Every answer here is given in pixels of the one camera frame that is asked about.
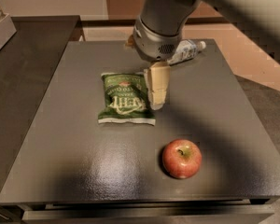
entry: green snack bag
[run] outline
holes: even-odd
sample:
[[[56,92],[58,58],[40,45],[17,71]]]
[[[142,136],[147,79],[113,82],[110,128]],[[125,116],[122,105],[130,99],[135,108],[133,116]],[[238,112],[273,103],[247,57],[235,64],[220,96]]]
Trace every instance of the green snack bag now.
[[[147,86],[143,74],[102,74],[106,108],[98,122],[147,123],[155,125],[149,109]]]

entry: dark countertop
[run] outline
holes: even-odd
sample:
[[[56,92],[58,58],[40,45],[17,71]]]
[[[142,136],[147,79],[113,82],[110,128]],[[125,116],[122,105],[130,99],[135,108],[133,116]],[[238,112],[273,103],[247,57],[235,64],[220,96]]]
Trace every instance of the dark countertop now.
[[[172,68],[156,126],[99,125],[100,75],[146,65],[120,41],[69,43],[0,204],[280,198],[280,155],[213,40]],[[203,154],[200,172],[183,181],[160,160],[176,138],[193,140]]]
[[[79,16],[13,21],[0,50],[0,191]]]

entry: gray robot arm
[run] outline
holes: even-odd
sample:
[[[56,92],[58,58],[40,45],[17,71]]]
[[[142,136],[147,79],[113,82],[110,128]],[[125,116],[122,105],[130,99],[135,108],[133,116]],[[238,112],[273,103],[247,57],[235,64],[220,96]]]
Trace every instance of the gray robot arm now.
[[[280,0],[202,0],[280,63]],[[182,28],[199,0],[146,0],[133,38],[143,60],[173,56]]]

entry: clear plastic bottle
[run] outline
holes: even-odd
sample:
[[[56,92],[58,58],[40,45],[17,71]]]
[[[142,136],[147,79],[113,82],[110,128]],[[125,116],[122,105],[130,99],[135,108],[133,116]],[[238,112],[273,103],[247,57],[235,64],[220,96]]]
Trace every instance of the clear plastic bottle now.
[[[194,42],[192,40],[182,40],[174,54],[174,56],[167,62],[169,65],[176,63],[182,63],[187,60],[195,58],[195,56],[202,50],[206,48],[206,43],[204,41]]]

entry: red apple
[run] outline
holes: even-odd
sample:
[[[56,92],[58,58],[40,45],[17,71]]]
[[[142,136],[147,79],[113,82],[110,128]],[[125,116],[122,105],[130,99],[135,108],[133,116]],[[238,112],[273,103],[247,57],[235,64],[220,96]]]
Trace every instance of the red apple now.
[[[202,158],[199,148],[184,139],[172,141],[162,153],[164,168],[175,178],[188,178],[195,175],[199,171]]]

